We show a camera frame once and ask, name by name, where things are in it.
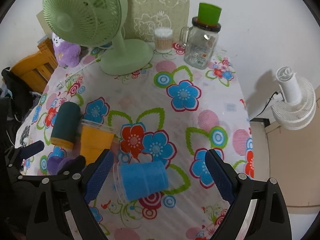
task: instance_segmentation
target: black power cord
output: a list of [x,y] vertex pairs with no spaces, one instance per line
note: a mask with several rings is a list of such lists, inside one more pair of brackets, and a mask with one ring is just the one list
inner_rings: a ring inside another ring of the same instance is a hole
[[266,106],[263,108],[263,110],[261,111],[261,113],[260,114],[262,114],[263,113],[263,111],[267,108],[267,106],[269,105],[269,103],[270,103],[270,101],[271,101],[271,99],[272,99],[272,97],[274,96],[274,95],[278,95],[279,93],[276,91],[276,92],[274,92],[273,94],[272,94],[272,96],[270,97],[270,99],[269,99],[269,101],[268,101],[268,103],[266,104]]

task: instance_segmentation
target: label on jar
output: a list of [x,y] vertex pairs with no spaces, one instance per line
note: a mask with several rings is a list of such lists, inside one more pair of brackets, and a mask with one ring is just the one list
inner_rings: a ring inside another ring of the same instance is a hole
[[203,53],[203,54],[198,54],[196,57],[196,62],[199,65],[203,65],[205,60],[206,60],[207,54]]
[[201,47],[201,46],[197,46],[197,45],[194,45],[192,44],[191,45],[191,48],[190,48],[190,53],[192,55],[194,55],[195,57],[195,62],[198,64],[198,65],[204,65],[206,60],[207,60],[207,53],[206,53],[206,48],[204,47]]

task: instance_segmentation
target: glass mason jar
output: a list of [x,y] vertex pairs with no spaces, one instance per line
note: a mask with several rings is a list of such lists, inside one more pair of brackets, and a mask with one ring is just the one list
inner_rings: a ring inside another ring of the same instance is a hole
[[184,61],[189,65],[205,69],[210,63],[218,41],[221,25],[208,26],[192,19],[192,27],[183,27],[180,32],[180,45],[186,49]]

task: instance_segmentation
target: white wall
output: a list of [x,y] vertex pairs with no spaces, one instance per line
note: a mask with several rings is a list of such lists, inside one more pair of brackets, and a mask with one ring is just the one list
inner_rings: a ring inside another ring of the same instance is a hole
[[0,24],[0,71],[38,51],[45,34],[36,15],[42,0],[16,0]]
[[302,0],[190,0],[190,26],[202,1],[222,7],[218,44],[231,57],[250,118],[278,89],[282,66],[320,85],[320,27]]

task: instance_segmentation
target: fan grille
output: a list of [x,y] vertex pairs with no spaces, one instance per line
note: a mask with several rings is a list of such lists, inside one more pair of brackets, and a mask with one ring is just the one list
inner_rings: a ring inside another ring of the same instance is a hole
[[290,80],[293,76],[293,71],[290,67],[282,67],[279,68],[277,73],[276,73],[276,78],[280,82],[286,82]]
[[305,78],[296,77],[301,89],[301,102],[295,106],[290,106],[284,101],[280,101],[271,106],[276,121],[290,130],[305,127],[310,123],[316,111],[316,94],[311,83]]
[[83,46],[108,43],[121,26],[119,0],[43,0],[43,9],[55,34]]

